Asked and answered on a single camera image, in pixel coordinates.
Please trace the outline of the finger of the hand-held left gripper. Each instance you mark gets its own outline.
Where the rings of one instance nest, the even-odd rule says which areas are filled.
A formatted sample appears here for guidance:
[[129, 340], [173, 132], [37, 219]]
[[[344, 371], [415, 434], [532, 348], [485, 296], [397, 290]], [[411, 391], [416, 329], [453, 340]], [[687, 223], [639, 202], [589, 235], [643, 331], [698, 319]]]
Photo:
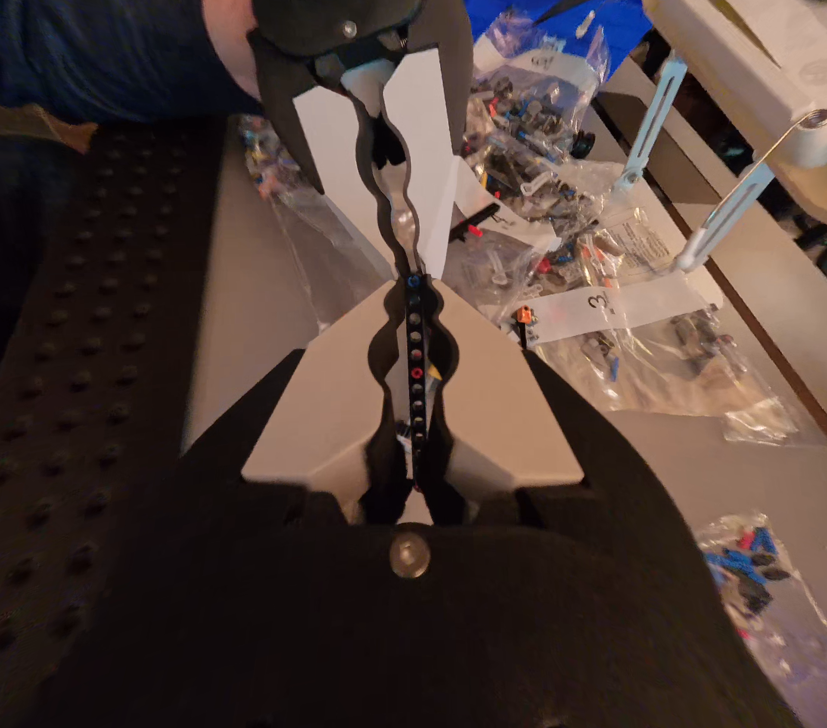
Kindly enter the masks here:
[[421, 273], [441, 279], [454, 204], [454, 153], [437, 49], [404, 55], [385, 84], [381, 109], [406, 157], [401, 197], [409, 223], [402, 242]]
[[375, 122], [360, 100], [322, 86], [294, 100], [316, 167], [320, 192], [377, 272], [398, 279], [404, 250], [392, 229], [392, 206], [376, 180]]

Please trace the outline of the black lego beam with pins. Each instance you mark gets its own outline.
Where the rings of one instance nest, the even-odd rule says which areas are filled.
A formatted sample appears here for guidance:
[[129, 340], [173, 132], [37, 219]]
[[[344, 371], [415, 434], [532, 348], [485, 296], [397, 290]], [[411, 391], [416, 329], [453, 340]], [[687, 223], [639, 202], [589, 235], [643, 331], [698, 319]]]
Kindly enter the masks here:
[[409, 273], [404, 280], [405, 339], [407, 364], [408, 417], [410, 425], [411, 466], [414, 489], [423, 493], [420, 479], [420, 458], [428, 440], [427, 406], [427, 330], [424, 320], [424, 276]]

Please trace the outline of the clear bag with white strip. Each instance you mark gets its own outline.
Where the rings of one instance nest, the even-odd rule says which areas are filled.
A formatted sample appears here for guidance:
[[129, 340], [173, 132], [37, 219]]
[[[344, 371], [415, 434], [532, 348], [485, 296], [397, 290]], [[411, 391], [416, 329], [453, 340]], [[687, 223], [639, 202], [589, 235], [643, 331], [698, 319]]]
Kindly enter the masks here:
[[683, 274], [523, 305], [538, 319], [529, 350], [601, 410], [716, 419], [733, 442], [781, 446], [801, 433], [796, 413]]

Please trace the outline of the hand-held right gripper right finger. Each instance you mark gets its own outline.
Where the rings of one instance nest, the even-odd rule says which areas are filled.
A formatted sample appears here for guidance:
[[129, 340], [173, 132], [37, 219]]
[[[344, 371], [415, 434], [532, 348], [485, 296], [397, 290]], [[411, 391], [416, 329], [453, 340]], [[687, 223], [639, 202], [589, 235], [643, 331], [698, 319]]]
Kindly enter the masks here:
[[430, 281], [429, 362], [440, 382], [429, 426], [429, 513], [524, 487], [569, 486], [581, 465], [519, 344], [440, 280]]

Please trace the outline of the lego instruction booklet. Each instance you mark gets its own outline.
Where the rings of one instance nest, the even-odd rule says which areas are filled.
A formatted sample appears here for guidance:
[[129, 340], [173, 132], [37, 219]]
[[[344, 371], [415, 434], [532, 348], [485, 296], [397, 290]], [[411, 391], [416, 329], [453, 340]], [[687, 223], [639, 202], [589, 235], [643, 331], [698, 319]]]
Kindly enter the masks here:
[[[644, 0], [644, 7], [754, 153], [826, 108], [825, 0]], [[825, 220], [825, 166], [768, 164], [805, 211]]]

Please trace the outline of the person's left hand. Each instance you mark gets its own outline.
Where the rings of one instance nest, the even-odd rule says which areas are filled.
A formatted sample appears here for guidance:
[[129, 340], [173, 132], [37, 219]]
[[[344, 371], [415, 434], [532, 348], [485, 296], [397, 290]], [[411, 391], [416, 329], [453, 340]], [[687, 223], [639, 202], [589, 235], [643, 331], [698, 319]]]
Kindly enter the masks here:
[[233, 81], [261, 100], [248, 35], [257, 27], [252, 0], [202, 0], [202, 17], [212, 48]]

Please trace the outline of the long black lego beam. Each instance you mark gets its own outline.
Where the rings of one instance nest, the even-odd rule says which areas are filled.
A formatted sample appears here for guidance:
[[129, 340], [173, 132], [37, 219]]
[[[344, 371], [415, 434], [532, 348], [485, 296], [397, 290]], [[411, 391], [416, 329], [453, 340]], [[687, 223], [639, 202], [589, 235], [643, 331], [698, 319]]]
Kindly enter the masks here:
[[455, 226], [451, 227], [448, 242], [465, 242], [466, 235], [481, 237], [481, 224], [493, 218], [500, 210], [501, 205], [498, 202], [491, 202], [479, 211], [471, 214], [470, 217], [460, 220]]

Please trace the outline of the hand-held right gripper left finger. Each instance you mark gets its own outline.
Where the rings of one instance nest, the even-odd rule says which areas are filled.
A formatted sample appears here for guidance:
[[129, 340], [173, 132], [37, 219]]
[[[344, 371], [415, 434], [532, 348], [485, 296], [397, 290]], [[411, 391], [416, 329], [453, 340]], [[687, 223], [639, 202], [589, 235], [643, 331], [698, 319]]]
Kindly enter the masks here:
[[398, 520], [398, 440], [387, 377], [398, 362], [398, 284], [313, 340], [252, 453], [247, 482], [330, 493], [348, 518]]

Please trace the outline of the black perforated panel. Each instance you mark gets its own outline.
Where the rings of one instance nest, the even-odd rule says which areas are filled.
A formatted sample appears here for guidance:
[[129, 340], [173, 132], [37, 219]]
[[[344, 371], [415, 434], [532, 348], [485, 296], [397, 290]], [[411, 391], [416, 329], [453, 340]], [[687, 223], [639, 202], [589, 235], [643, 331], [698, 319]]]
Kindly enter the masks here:
[[2, 368], [2, 688], [49, 675], [180, 450], [227, 120], [101, 127]]

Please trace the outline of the clear bag with warning print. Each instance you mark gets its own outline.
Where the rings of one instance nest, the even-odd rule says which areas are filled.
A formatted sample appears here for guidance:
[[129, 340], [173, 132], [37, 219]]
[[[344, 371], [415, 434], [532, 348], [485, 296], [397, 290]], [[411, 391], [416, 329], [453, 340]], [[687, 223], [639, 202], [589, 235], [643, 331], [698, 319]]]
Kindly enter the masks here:
[[620, 164], [550, 164], [494, 150], [470, 162], [474, 182], [459, 184], [467, 189], [459, 221], [491, 202], [501, 210], [481, 224], [481, 237], [449, 245], [443, 279], [492, 320], [520, 300], [622, 287], [665, 271], [666, 248], [617, 185]]

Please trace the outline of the person's left forearm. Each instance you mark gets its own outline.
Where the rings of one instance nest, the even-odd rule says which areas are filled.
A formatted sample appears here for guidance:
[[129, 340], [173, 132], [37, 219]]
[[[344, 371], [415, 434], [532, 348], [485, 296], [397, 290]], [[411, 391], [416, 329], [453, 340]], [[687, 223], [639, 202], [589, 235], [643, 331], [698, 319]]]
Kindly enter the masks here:
[[263, 113], [212, 48], [202, 0], [1, 0], [1, 104], [70, 124]]

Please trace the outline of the small bag blue lego parts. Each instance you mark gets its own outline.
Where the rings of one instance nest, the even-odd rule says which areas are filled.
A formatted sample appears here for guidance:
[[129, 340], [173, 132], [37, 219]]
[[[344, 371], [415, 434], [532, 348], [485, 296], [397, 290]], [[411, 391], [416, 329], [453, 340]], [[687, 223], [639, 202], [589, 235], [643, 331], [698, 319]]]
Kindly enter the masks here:
[[723, 516], [694, 537], [725, 612], [762, 670], [789, 686], [812, 678], [823, 647], [820, 614], [769, 518]]

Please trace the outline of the clear bag with black wheel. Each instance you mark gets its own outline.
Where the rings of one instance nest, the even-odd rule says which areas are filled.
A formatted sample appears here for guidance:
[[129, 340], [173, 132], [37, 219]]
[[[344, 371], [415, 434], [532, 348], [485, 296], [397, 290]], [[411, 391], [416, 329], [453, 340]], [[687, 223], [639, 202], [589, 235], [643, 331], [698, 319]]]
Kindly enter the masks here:
[[511, 7], [475, 43], [473, 93], [499, 130], [536, 155], [583, 160], [595, 139], [582, 128], [584, 115], [608, 78], [610, 62], [594, 10], [574, 31], [552, 33]]

